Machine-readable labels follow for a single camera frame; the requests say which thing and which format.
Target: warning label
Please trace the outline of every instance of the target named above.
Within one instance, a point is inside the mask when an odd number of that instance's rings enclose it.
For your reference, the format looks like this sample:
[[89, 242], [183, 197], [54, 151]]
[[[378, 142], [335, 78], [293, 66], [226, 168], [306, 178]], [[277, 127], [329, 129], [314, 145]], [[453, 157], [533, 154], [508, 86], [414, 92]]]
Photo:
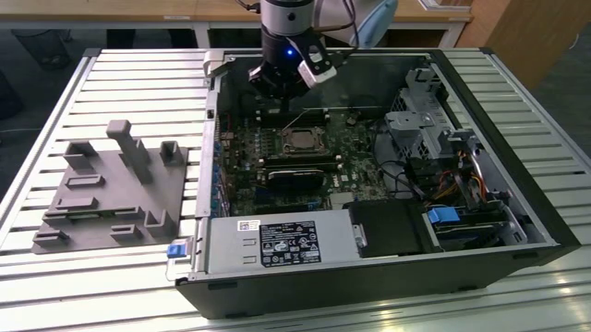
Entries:
[[261, 225], [259, 232], [261, 263], [266, 268], [322, 262], [314, 221]]

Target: blue plastic clip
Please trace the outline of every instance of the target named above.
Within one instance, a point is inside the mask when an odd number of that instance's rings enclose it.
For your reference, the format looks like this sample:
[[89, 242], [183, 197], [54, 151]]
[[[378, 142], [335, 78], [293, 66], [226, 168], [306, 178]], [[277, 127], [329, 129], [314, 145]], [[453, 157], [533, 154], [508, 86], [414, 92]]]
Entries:
[[461, 220], [458, 211], [453, 207], [434, 207], [428, 215], [432, 223], [454, 223]]
[[169, 258], [182, 258], [187, 256], [187, 244], [171, 243], [167, 249]]

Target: motherboard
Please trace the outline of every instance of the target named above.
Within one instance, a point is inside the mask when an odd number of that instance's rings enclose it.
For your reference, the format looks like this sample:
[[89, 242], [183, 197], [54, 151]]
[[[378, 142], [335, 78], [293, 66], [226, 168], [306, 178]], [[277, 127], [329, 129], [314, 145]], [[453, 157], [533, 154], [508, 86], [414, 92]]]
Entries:
[[221, 134], [233, 216], [337, 210], [384, 199], [373, 118], [349, 109], [265, 113]]

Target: slotted metal surface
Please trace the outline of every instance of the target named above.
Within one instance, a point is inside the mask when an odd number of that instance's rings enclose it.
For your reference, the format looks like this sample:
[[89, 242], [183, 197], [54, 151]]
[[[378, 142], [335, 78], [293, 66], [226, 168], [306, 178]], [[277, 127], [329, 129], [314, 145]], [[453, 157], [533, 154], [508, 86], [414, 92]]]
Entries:
[[[478, 50], [446, 52], [485, 110], [572, 226], [584, 248], [518, 271], [488, 289], [323, 308], [246, 320], [209, 321], [166, 278], [167, 246], [34, 255], [33, 237], [62, 179], [67, 141], [99, 150], [110, 120], [127, 118], [147, 147], [190, 147], [179, 236], [195, 229], [206, 89], [199, 50], [105, 51], [87, 59], [62, 107], [54, 136], [23, 182], [0, 232], [0, 331], [540, 331], [581, 330], [591, 320], [591, 176], [589, 160], [565, 139], [516, 82]], [[452, 103], [464, 125], [468, 119]], [[393, 282], [405, 282], [393, 277]]]

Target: metal bracket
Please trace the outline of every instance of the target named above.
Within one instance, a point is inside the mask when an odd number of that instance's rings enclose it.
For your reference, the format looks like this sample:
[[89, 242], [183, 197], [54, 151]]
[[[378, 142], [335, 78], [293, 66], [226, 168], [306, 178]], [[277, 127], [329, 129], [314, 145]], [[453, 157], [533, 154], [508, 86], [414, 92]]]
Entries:
[[203, 71], [206, 77], [213, 78], [217, 75], [221, 75], [226, 71], [225, 64], [225, 51], [209, 50], [203, 57]]

